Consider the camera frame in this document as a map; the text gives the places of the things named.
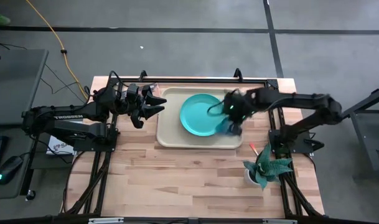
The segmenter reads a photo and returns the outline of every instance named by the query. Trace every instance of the floor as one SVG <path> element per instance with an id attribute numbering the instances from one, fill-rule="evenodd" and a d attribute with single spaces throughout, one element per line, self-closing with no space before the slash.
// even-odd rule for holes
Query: floor
<path id="1" fill-rule="evenodd" d="M 238 67 L 246 77 L 294 78 L 298 92 L 330 93 L 343 109 L 379 88 L 379 0 L 32 3 L 53 26 L 137 28 L 59 33 L 83 85 L 90 86 L 93 76 L 110 70 L 120 75 L 146 70 L 149 75 L 230 77 Z M 45 25 L 24 0 L 0 0 L 0 13 L 12 19 L 12 26 Z M 349 31 L 335 34 L 334 30 Z M 51 32 L 0 30 L 0 42 L 48 49 L 49 67 L 64 82 L 73 82 Z M 63 87 L 49 70 L 43 79 L 54 90 Z M 72 89 L 80 96 L 76 87 Z M 35 99 L 35 105 L 79 103 L 68 90 L 52 95 L 44 83 Z M 379 222 L 379 181 L 352 178 L 369 164 L 351 122 L 314 131 L 316 139 L 325 143 L 314 158 L 325 213 Z M 0 200 L 0 219 L 57 214 L 66 177 L 67 170 L 35 173 L 36 200 Z"/>

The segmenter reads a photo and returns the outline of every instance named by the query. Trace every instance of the wooden tabletop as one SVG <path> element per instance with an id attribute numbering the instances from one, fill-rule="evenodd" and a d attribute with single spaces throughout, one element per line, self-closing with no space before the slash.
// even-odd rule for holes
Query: wooden tabletop
<path id="1" fill-rule="evenodd" d="M 92 90 L 106 86 L 108 77 L 94 77 Z M 296 91 L 292 78 L 278 79 L 281 92 Z M 207 88 L 257 88 L 254 84 L 159 83 L 161 91 L 172 86 Z M 301 110 L 284 108 L 287 124 L 302 119 Z M 166 148 L 156 140 L 157 116 L 136 129 L 129 117 L 118 117 L 121 131 L 112 153 L 103 201 L 103 216 L 119 217 L 209 217 L 283 218 L 278 184 L 261 188 L 243 180 L 244 160 L 255 160 L 249 143 L 261 151 L 268 142 L 267 113 L 257 113 L 243 125 L 243 144 L 233 150 Z M 76 162 L 68 184 L 70 208 L 88 185 L 94 153 L 86 152 Z M 324 213 L 317 178 L 309 158 L 293 154 L 297 184 L 313 207 Z M 288 188 L 291 210 L 292 193 Z"/>

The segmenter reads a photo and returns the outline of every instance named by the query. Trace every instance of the plastic plate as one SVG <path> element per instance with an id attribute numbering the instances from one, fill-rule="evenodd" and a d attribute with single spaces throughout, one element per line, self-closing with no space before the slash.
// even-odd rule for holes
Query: plastic plate
<path id="1" fill-rule="evenodd" d="M 207 110 L 220 102 L 220 100 L 209 94 L 196 94 L 185 100 L 180 111 L 180 120 L 184 128 L 197 136 L 211 136 L 217 132 L 216 127 L 224 119 L 219 114 L 223 105 L 218 105 Z"/>

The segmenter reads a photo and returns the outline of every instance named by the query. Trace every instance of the potted plant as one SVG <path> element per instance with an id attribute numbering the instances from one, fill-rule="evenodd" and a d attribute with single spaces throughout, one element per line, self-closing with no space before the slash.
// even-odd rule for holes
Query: potted plant
<path id="1" fill-rule="evenodd" d="M 265 146 L 256 162 L 243 161 L 245 165 L 245 181 L 252 185 L 260 185 L 264 190 L 268 182 L 279 182 L 278 175 L 293 171 L 288 167 L 292 159 L 276 159 L 271 161 L 271 145 Z"/>

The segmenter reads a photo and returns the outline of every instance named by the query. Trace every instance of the computer mouse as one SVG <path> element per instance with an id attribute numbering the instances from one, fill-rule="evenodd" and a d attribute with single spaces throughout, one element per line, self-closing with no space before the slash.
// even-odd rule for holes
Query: computer mouse
<path id="1" fill-rule="evenodd" d="M 8 184 L 14 178 L 22 163 L 23 159 L 19 156 L 12 156 L 7 159 L 0 167 L 0 184 Z"/>

